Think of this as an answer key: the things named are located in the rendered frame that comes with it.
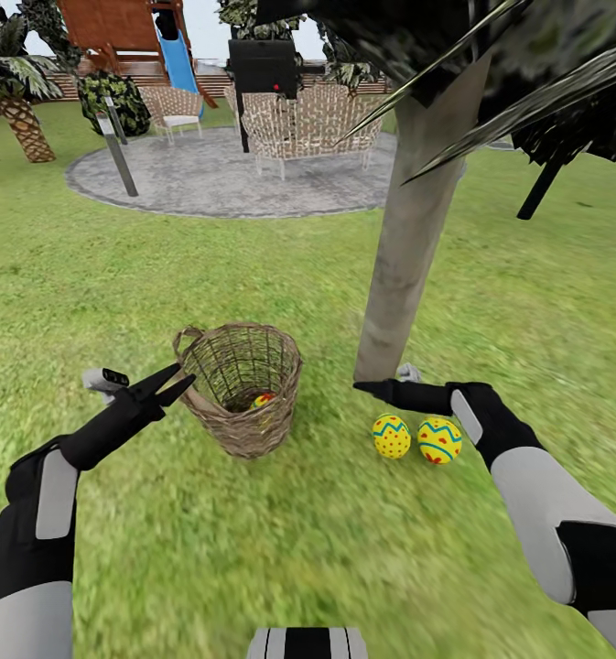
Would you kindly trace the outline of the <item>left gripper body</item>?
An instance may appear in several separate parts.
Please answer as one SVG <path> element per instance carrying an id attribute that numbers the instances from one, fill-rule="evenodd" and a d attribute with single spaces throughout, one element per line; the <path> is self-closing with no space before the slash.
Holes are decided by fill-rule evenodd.
<path id="1" fill-rule="evenodd" d="M 152 411 L 146 413 L 140 411 L 128 394 L 128 388 L 119 388 L 114 391 L 115 401 L 87 422 L 89 437 L 94 442 L 98 442 L 103 449 L 116 451 L 150 422 L 158 421 L 166 416 L 162 406 L 158 405 L 154 398 L 146 401 L 146 405 Z"/>

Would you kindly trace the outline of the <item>easter egg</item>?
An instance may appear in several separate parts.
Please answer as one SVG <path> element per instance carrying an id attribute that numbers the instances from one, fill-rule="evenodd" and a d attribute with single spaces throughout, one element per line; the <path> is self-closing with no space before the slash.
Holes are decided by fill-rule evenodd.
<path id="1" fill-rule="evenodd" d="M 254 408 L 255 406 L 262 406 L 264 403 L 269 403 L 273 401 L 273 396 L 271 394 L 258 394 L 256 396 L 246 396 L 245 399 L 253 398 L 253 402 L 249 404 L 249 408 Z"/>
<path id="2" fill-rule="evenodd" d="M 373 443 L 384 457 L 397 459 L 410 448 L 411 436 L 399 416 L 385 413 L 374 422 Z"/>
<path id="3" fill-rule="evenodd" d="M 444 464 L 459 455 L 462 434 L 442 417 L 428 418 L 418 428 L 417 443 L 427 460 Z"/>

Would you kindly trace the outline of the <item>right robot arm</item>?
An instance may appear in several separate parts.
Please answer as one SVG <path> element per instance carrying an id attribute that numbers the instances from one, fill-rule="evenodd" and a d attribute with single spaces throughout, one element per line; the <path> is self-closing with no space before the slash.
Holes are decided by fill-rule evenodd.
<path id="1" fill-rule="evenodd" d="M 454 413 L 484 458 L 541 590 L 581 612 L 616 650 L 616 513 L 568 474 L 490 384 L 418 384 L 411 363 L 396 373 L 353 387 L 401 410 Z"/>

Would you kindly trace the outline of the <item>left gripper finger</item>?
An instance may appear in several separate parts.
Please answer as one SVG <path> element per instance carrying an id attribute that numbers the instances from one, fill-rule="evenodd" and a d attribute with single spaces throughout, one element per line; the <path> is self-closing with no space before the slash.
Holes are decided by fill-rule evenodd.
<path id="1" fill-rule="evenodd" d="M 152 398 L 155 399 L 155 402 L 162 407 L 170 407 L 173 402 L 191 385 L 193 381 L 197 380 L 197 375 L 193 372 L 186 378 L 172 384 L 168 389 L 159 393 L 158 390 L 165 385 L 166 383 L 161 384 L 159 388 L 154 392 Z"/>
<path id="2" fill-rule="evenodd" d="M 145 380 L 134 385 L 129 385 L 127 387 L 129 389 L 129 398 L 138 406 L 140 411 L 151 413 L 152 411 L 146 405 L 146 401 L 152 398 L 152 395 L 154 395 L 154 392 L 161 384 L 168 382 L 179 370 L 180 365 L 178 363 L 172 363 L 166 369 L 147 376 Z"/>

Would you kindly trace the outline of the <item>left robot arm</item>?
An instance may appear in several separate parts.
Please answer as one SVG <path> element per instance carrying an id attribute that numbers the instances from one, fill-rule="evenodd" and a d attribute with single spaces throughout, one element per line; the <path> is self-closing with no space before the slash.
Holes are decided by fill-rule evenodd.
<path id="1" fill-rule="evenodd" d="M 93 469 L 152 421 L 197 380 L 193 372 L 159 393 L 178 363 L 129 385 L 110 369 L 83 373 L 83 387 L 108 405 L 79 431 L 58 435 L 19 459 L 0 513 L 0 659 L 74 659 L 72 579 L 76 492 Z"/>

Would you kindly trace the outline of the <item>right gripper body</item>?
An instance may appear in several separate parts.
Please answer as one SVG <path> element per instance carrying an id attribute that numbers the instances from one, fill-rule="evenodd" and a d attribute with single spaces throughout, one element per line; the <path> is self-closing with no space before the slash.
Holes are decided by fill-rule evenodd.
<path id="1" fill-rule="evenodd" d="M 418 413 L 428 412 L 427 387 L 431 384 L 411 384 L 394 380 L 384 380 L 384 401 L 401 410 L 414 411 Z"/>

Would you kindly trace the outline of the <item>wicker basket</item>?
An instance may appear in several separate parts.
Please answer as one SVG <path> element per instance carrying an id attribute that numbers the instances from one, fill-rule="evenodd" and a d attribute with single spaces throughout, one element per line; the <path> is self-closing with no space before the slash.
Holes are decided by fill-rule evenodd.
<path id="1" fill-rule="evenodd" d="M 192 370 L 188 366 L 188 361 L 199 362 L 202 357 L 198 349 L 222 334 L 226 335 L 225 340 L 231 359 L 236 360 L 240 355 L 239 359 L 242 363 L 250 363 L 251 368 L 256 368 L 259 357 L 255 354 L 257 345 L 254 343 L 253 335 L 248 335 L 246 340 L 240 338 L 235 343 L 235 335 L 232 333 L 235 330 L 250 330 L 277 338 L 274 354 L 280 361 L 275 364 L 273 370 L 278 378 L 277 390 L 271 384 L 271 380 L 262 376 L 260 379 L 255 379 L 258 385 L 240 384 L 235 392 L 232 387 L 226 386 L 224 394 L 215 401 L 214 397 L 207 396 L 201 391 L 198 381 L 193 381 L 178 400 L 185 404 L 227 454 L 237 459 L 248 460 L 263 457 L 280 447 L 290 432 L 297 383 L 304 364 L 296 341 L 276 326 L 255 321 L 242 320 L 238 323 L 228 323 L 209 332 L 187 326 L 178 329 L 177 337 L 172 341 L 175 350 L 174 359 L 180 365 L 180 370 L 171 380 L 176 384 L 189 376 Z M 183 335 L 195 337 L 195 340 L 181 354 L 178 346 Z M 239 355 L 237 352 L 240 352 Z M 249 408 L 253 398 L 245 399 L 245 397 L 258 394 L 271 394 L 273 401 Z M 242 399 L 238 406 L 236 403 L 240 398 Z"/>

